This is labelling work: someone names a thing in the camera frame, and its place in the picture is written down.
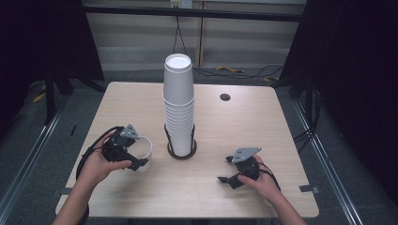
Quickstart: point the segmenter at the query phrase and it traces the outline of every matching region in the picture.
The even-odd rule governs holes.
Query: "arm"
[[[94,148],[101,148],[105,140],[112,134],[106,135]],[[78,224],[97,184],[105,179],[110,172],[127,168],[130,165],[131,161],[129,160],[108,162],[100,149],[95,150],[85,162],[76,184],[56,216],[53,225]]]
[[[264,164],[259,156],[255,155],[253,157],[257,162]],[[267,168],[260,165],[260,169],[266,170]],[[239,175],[237,179],[243,184],[255,189],[259,195],[271,203],[282,224],[307,224],[296,209],[278,190],[274,181],[268,174],[260,173],[260,177],[256,181],[244,175]]]

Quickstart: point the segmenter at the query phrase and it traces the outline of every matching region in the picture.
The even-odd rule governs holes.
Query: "black circular hole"
[[[223,101],[229,101],[229,100],[231,99],[231,97],[230,97],[228,94],[221,94],[221,95],[220,95],[220,98],[221,98]]]

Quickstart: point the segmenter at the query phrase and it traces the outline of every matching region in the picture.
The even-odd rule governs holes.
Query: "human hand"
[[[99,182],[104,180],[112,171],[125,169],[129,167],[132,162],[124,160],[119,162],[109,162],[102,155],[101,147],[105,141],[110,138],[114,133],[105,135],[95,146],[94,152],[87,158],[78,181],[84,181],[87,185],[94,187]]]
[[[262,165],[264,164],[263,159],[261,159],[257,155],[253,155],[253,157],[259,163],[258,165],[260,170],[268,171],[268,168]],[[252,187],[255,191],[257,191],[259,195],[261,195],[267,201],[271,201],[272,198],[275,198],[278,195],[282,194],[273,179],[264,172],[260,172],[260,176],[256,181],[245,175],[239,175],[237,179],[243,184]]]

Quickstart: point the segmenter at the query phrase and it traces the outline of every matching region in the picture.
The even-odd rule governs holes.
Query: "yellow object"
[[[41,88],[41,91],[35,96],[32,102],[39,102],[44,97],[44,94],[46,94],[46,85],[43,85],[43,88]]]
[[[235,68],[229,68],[229,67],[217,67],[217,70],[221,70],[221,69],[226,69],[230,72],[237,72],[237,73],[244,73],[245,71],[243,70],[239,70],[239,69],[235,69]]]

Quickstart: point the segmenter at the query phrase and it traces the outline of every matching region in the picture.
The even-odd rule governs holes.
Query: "wooden table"
[[[107,218],[273,218],[269,203],[247,186],[235,190],[217,177],[237,173],[225,157],[239,147],[261,147],[283,194],[302,217],[318,215],[297,149],[275,91],[270,87],[196,84],[194,139],[196,154],[186,160],[167,152],[162,83],[112,82],[99,105],[66,188],[75,183],[80,155],[104,131],[133,124],[153,142],[153,165],[147,172],[112,172],[95,189],[91,217]],[[230,95],[223,101],[221,94]],[[56,212],[67,196],[62,196]]]

